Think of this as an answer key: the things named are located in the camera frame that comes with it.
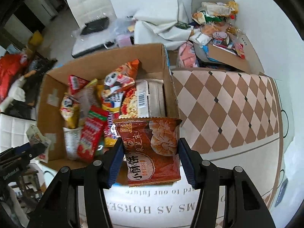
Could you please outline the grey white nitz snack packet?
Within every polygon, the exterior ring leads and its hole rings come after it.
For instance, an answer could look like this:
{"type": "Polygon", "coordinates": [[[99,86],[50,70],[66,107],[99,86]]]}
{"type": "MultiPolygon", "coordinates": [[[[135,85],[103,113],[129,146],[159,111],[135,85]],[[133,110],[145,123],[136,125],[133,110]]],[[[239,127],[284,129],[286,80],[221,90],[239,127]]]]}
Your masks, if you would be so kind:
{"type": "Polygon", "coordinates": [[[77,148],[81,137],[82,127],[76,129],[63,128],[64,142],[67,158],[70,160],[77,160],[77,148]]]}

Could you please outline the red long snack packet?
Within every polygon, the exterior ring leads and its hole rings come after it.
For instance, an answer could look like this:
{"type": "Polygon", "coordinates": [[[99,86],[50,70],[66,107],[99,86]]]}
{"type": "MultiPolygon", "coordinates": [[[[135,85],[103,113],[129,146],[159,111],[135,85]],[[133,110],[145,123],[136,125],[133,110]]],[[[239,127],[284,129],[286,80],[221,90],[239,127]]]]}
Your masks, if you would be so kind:
{"type": "Polygon", "coordinates": [[[85,162],[91,162],[97,150],[100,138],[104,134],[109,112],[92,105],[81,130],[77,155],[85,162]]]}

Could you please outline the brown pastry snack packet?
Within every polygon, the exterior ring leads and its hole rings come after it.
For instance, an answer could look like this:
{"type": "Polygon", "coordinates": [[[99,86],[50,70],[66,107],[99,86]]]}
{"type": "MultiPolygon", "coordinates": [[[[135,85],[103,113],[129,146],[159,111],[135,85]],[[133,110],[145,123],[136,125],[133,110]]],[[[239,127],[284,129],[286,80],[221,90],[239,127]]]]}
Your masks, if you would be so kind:
{"type": "Polygon", "coordinates": [[[114,121],[123,141],[130,187],[172,184],[181,179],[176,134],[181,122],[171,117],[114,121]]]}

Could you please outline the small white green snack packet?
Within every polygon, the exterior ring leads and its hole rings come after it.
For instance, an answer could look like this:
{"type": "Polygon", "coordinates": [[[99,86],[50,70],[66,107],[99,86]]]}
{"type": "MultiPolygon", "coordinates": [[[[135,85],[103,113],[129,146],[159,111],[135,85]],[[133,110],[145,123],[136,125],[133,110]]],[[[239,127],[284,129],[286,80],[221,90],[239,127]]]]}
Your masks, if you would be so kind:
{"type": "Polygon", "coordinates": [[[39,153],[38,156],[36,156],[36,160],[39,160],[44,163],[48,163],[48,152],[49,148],[52,145],[52,141],[42,135],[40,130],[35,125],[30,125],[28,130],[26,131],[27,138],[29,140],[29,143],[31,146],[34,146],[36,144],[43,144],[43,152],[39,153]]]}

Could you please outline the pile of snacks on chair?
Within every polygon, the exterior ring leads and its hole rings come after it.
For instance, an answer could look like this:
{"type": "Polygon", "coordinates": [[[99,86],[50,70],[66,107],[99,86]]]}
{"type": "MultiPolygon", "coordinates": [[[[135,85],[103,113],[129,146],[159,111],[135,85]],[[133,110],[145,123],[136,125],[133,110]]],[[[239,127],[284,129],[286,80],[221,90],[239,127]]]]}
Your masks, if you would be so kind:
{"type": "Polygon", "coordinates": [[[200,67],[261,74],[264,72],[250,40],[235,26],[235,0],[192,0],[193,23],[202,36],[210,37],[202,46],[194,43],[200,67]]]}

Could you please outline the white tufted chair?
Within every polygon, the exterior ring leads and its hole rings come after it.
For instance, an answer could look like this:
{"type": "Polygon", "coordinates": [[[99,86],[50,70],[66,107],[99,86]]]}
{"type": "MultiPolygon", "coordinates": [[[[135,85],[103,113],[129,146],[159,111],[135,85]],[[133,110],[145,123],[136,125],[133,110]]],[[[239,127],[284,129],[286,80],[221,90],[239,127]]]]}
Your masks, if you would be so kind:
{"type": "Polygon", "coordinates": [[[30,125],[36,124],[35,120],[24,120],[1,113],[0,152],[26,144],[26,132],[30,125]]]}

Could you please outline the yellow panda snack packet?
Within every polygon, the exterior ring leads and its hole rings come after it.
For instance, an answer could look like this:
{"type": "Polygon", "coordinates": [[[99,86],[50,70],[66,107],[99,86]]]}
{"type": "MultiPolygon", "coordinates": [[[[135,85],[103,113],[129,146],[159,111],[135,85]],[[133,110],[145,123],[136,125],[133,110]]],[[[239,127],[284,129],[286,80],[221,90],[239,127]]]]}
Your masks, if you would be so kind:
{"type": "Polygon", "coordinates": [[[69,129],[76,129],[80,117],[80,103],[74,97],[65,93],[60,106],[60,114],[69,129]]]}

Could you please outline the cardboard box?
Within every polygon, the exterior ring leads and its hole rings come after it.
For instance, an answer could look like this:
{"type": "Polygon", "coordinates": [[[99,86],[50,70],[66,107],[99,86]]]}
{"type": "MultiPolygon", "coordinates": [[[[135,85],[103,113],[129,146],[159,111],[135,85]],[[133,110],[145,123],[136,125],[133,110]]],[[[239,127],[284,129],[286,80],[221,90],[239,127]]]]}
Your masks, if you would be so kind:
{"type": "Polygon", "coordinates": [[[43,78],[37,126],[51,139],[47,167],[60,170],[93,162],[101,137],[121,137],[117,121],[128,131],[144,121],[148,135],[132,139],[126,150],[148,158],[150,183],[174,182],[176,126],[180,124],[176,94],[162,44],[133,45],[81,57],[47,72],[43,78]]]}

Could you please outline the red plastic bag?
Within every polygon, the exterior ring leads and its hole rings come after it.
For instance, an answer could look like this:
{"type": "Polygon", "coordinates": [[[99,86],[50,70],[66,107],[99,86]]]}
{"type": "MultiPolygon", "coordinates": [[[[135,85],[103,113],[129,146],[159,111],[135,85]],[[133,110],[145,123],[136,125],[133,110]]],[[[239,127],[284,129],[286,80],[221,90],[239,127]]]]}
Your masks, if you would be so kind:
{"type": "Polygon", "coordinates": [[[28,65],[28,56],[23,52],[5,54],[1,57],[1,102],[8,96],[11,85],[20,74],[24,73],[28,65]]]}

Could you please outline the beige bread packet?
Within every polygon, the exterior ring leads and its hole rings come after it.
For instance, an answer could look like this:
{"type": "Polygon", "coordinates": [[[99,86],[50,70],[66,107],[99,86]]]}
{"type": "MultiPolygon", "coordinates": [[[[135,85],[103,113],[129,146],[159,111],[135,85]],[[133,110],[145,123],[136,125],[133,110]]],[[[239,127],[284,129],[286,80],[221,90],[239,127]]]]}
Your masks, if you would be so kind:
{"type": "Polygon", "coordinates": [[[75,98],[78,100],[80,104],[80,117],[79,117],[79,126],[83,126],[85,123],[85,119],[88,116],[88,112],[92,105],[96,107],[100,107],[100,103],[96,98],[96,87],[98,84],[97,79],[93,79],[89,82],[84,88],[82,88],[77,94],[75,94],[75,98]]]}

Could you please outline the small red packet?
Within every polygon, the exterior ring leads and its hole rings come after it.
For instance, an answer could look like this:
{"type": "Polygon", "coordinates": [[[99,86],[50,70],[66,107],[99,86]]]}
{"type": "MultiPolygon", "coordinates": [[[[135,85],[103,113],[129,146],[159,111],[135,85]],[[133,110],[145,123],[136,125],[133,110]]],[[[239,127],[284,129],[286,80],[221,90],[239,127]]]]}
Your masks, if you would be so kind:
{"type": "Polygon", "coordinates": [[[74,95],[84,88],[89,81],[75,75],[70,75],[68,78],[70,94],[74,95]]]}

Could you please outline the red yellow toppes packet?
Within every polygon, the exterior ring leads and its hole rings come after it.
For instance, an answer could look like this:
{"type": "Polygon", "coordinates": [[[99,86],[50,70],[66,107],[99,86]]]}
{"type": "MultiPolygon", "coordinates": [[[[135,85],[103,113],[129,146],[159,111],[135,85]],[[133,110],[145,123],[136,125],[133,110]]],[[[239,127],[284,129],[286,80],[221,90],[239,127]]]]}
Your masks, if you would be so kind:
{"type": "Polygon", "coordinates": [[[97,85],[96,93],[101,101],[101,107],[108,112],[107,125],[104,128],[104,147],[110,148],[115,145],[119,138],[113,121],[119,118],[124,93],[115,93],[107,98],[103,98],[101,96],[103,90],[103,85],[97,85]]]}

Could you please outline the orange panda snack packet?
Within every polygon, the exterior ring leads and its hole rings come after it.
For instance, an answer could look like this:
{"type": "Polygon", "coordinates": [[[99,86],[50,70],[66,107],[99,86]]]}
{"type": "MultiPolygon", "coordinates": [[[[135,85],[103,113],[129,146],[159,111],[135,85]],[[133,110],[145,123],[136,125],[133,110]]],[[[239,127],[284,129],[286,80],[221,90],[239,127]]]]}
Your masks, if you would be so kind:
{"type": "Polygon", "coordinates": [[[127,62],[113,72],[109,73],[104,80],[103,97],[126,91],[135,85],[140,61],[135,59],[127,62]]]}

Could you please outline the white chair with black item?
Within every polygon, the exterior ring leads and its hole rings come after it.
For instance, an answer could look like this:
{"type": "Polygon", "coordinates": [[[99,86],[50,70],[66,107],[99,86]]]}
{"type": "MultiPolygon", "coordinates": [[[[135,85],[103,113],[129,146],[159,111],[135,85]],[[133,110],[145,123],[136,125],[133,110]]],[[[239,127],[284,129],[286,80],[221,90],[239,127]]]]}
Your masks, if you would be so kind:
{"type": "Polygon", "coordinates": [[[79,28],[72,32],[72,57],[133,44],[133,18],[117,18],[110,0],[67,0],[79,28]]]}

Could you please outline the white cloth bag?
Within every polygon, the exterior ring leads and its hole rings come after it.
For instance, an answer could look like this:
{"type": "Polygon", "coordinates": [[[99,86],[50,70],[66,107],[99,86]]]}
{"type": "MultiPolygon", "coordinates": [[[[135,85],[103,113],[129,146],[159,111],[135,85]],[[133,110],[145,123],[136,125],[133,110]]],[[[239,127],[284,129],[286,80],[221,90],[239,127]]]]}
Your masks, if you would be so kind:
{"type": "Polygon", "coordinates": [[[174,51],[189,39],[192,32],[190,28],[176,26],[189,23],[182,0],[151,0],[133,17],[135,44],[161,43],[174,51]]]}

